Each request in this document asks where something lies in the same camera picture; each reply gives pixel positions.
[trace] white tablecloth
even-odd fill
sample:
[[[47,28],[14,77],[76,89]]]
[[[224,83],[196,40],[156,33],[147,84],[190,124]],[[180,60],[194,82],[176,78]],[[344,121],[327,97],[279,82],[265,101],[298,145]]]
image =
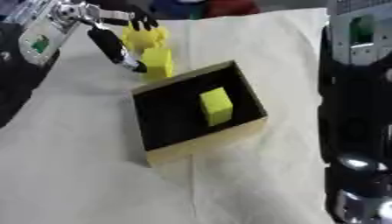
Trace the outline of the white tablecloth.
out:
[[[151,169],[129,90],[141,85],[73,35],[0,130],[1,224],[326,224],[316,109],[326,11],[171,21],[176,73],[237,60],[269,112],[226,149]]]

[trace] cardboard box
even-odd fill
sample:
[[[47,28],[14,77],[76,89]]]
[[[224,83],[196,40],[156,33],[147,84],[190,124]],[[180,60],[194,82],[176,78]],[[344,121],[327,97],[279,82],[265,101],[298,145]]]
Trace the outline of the cardboard box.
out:
[[[200,94],[224,87],[234,105],[229,122],[209,127]],[[234,61],[201,68],[132,91],[151,165],[210,151],[258,133],[267,113]]]

